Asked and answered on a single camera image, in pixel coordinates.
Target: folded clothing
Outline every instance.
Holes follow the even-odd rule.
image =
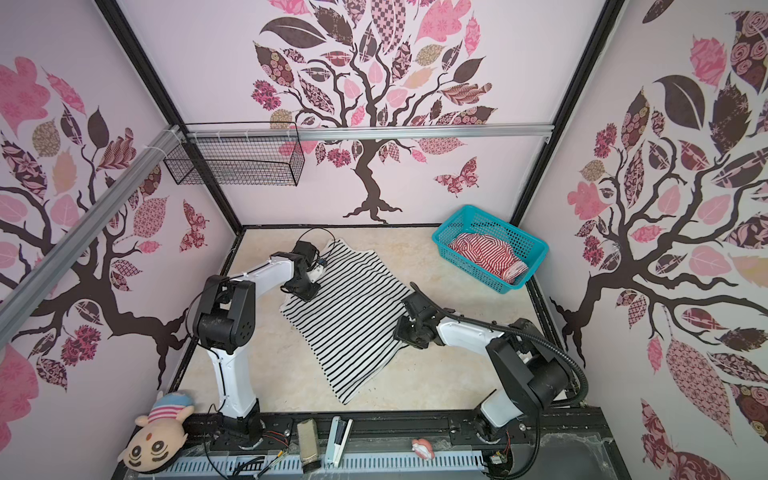
[[[460,233],[448,247],[506,283],[512,283],[515,277],[528,271],[509,243],[491,235]]]

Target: black vertical post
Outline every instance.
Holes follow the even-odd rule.
[[[141,44],[136,38],[131,26],[128,24],[125,15],[123,15],[120,6],[116,0],[95,0],[96,5],[101,10],[101,14],[112,29],[114,36],[117,37],[126,55],[134,65],[136,72],[138,72],[144,85],[147,86],[150,95],[154,99],[157,107],[160,108],[165,120],[172,125],[178,125],[181,133],[185,136],[189,133],[187,126],[184,124],[184,120],[179,115],[179,111],[176,109],[173,101],[170,99],[170,95],[166,91],[160,77],[157,76],[157,72],[152,67],[152,64],[141,47]],[[219,210],[227,219],[228,224],[232,227],[232,231],[235,234],[239,234],[243,230],[243,225],[237,219],[237,215],[232,209],[229,200],[221,190],[221,186],[216,182],[213,172],[211,172],[208,164],[203,160],[203,155],[197,148],[196,144],[186,142],[184,144],[184,150],[187,151],[187,155],[192,160],[197,172],[200,174],[200,178],[203,179],[205,186],[208,188],[211,196],[214,198]]]
[[[571,83],[568,85],[568,89],[565,91],[562,103],[558,113],[554,116],[554,129],[552,135],[549,137],[549,141],[544,144],[541,151],[538,153],[538,157],[534,162],[534,166],[531,169],[531,174],[528,175],[528,180],[525,182],[525,187],[520,195],[520,200],[515,207],[515,212],[512,214],[512,219],[509,221],[512,225],[518,227],[525,215],[525,211],[528,209],[538,183],[541,181],[541,177],[544,176],[544,171],[549,165],[549,160],[554,153],[554,149],[557,147],[560,138],[565,132],[565,126],[568,124],[568,119],[571,118],[576,103],[578,102],[581,93],[584,91],[584,86],[587,84],[589,75],[592,73],[595,62],[600,57],[600,53],[603,51],[605,42],[608,36],[611,34],[613,27],[618,18],[621,6],[624,4],[624,0],[607,0],[603,5],[603,10],[600,12],[598,22],[595,24],[592,30],[592,35],[587,42],[587,47],[584,49],[584,53],[581,55],[581,60],[578,62],[576,72],[574,73]]]

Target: teal plastic basket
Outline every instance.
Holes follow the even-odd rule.
[[[506,283],[449,248],[449,244],[460,233],[483,233],[509,243],[515,255],[528,265],[528,272],[515,278],[512,284]],[[516,290],[525,285],[549,251],[549,246],[545,242],[472,205],[466,205],[453,214],[432,234],[432,241],[437,243],[441,257],[499,293],[507,293],[509,290]]]

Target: black wire mesh basket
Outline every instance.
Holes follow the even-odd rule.
[[[253,130],[205,131],[190,133],[165,158],[165,166],[179,185],[202,184],[203,161],[214,180],[222,185],[299,184],[304,168],[304,153],[296,122],[247,122]],[[268,124],[267,130],[260,125]]]

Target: work surface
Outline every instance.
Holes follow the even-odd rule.
[[[291,251],[305,230],[248,230],[230,274],[253,268],[271,253]],[[511,323],[524,317],[537,323],[525,288],[500,295],[443,260],[432,242],[435,228],[331,231],[355,250],[376,251],[403,283],[416,282],[441,306],[486,322]],[[322,250],[329,237],[322,230],[314,230],[303,240]],[[501,388],[487,357],[433,343],[426,350],[400,350],[351,402],[342,405],[333,395],[309,345],[280,314],[285,296],[274,288],[257,300],[256,331],[248,343],[250,378],[263,412],[471,409],[494,389]],[[192,357],[180,390],[192,395],[198,412],[206,412],[211,403],[218,403],[214,367],[200,347]]]

